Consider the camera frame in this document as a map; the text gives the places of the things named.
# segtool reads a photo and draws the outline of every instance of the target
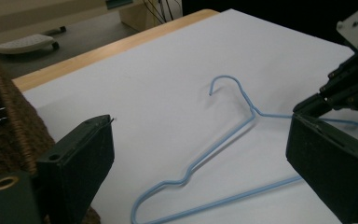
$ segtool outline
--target wicker basket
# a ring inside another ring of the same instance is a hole
[[[35,174],[36,158],[54,140],[36,110],[0,68],[0,175],[19,170]],[[83,223],[99,223],[91,208]]]

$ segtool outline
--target white table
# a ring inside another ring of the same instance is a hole
[[[24,95],[59,140],[85,119],[113,122],[116,160],[92,205],[103,223],[130,223],[131,206],[163,179],[178,179],[217,139],[250,116],[233,81],[269,113],[291,114],[352,55],[321,39],[229,10],[57,78]],[[333,113],[358,120],[358,112]],[[284,156],[289,120],[258,118],[182,188],[139,209],[165,217],[296,175]],[[358,134],[358,130],[348,129]],[[301,181],[173,223],[339,223]]]

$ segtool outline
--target dark background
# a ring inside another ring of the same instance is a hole
[[[336,31],[337,22],[345,20],[358,10],[358,0],[182,0],[182,4],[184,15],[205,8],[219,12],[233,8],[338,44],[343,44],[344,41]]]

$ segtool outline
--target floor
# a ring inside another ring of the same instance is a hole
[[[181,1],[173,1],[170,5],[172,14],[177,19],[182,17],[182,9],[179,7]],[[53,36],[60,44],[58,50],[47,47],[10,57],[0,54],[0,64],[11,78],[21,77],[137,33],[136,30],[121,22],[118,12],[112,12],[68,25],[64,33],[61,33],[59,27],[57,30],[46,31],[43,35]]]

